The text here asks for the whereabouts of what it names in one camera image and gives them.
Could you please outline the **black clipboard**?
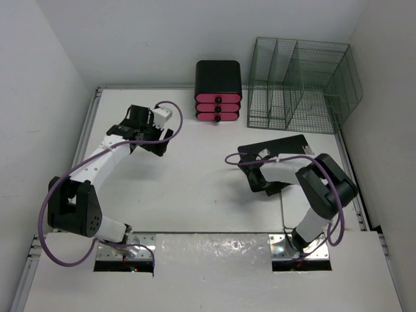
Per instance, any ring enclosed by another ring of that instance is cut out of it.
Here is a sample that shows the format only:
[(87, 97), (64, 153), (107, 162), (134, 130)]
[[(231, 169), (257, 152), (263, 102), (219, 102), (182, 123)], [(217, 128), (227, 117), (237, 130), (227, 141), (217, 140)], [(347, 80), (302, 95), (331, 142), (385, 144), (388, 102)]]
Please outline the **black clipboard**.
[[(255, 144), (248, 144), (245, 146), (239, 146), (237, 151), (239, 153), (243, 153), (243, 155), (240, 156), (239, 162), (248, 163), (259, 161), (257, 154), (263, 149), (268, 149), (270, 151), (270, 158), (277, 157), (280, 153), (313, 155), (312, 149), (309, 147), (305, 136), (295, 135)], [(246, 167), (247, 166), (239, 166), (244, 174)], [(268, 183), (269, 186), (264, 191), (267, 196), (279, 194), (285, 187), (290, 185), (290, 183), (283, 183), (281, 181), (271, 181)]]

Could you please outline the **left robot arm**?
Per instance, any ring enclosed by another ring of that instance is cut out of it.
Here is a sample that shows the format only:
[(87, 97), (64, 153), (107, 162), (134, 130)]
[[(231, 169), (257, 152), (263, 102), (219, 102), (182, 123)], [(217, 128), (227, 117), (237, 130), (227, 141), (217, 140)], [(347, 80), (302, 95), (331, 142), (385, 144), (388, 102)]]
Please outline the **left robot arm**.
[(131, 105), (125, 118), (113, 125), (101, 144), (68, 177), (55, 177), (49, 183), (51, 196), (47, 205), (47, 223), (53, 229), (84, 237), (122, 244), (129, 225), (103, 215), (98, 190), (115, 167), (136, 147), (161, 157), (174, 134), (165, 125), (173, 112), (156, 105), (154, 108)]

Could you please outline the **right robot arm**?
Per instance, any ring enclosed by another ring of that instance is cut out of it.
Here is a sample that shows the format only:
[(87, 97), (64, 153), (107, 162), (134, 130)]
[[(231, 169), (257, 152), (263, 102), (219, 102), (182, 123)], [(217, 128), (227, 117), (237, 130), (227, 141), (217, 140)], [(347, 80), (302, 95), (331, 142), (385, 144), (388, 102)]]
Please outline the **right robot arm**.
[(292, 230), (293, 250), (302, 253), (324, 229), (331, 246), (342, 241), (346, 226), (343, 209), (358, 195), (358, 188), (328, 154), (267, 155), (257, 157), (249, 166), (257, 170), (260, 180), (267, 185), (280, 182), (302, 189), (309, 209)]

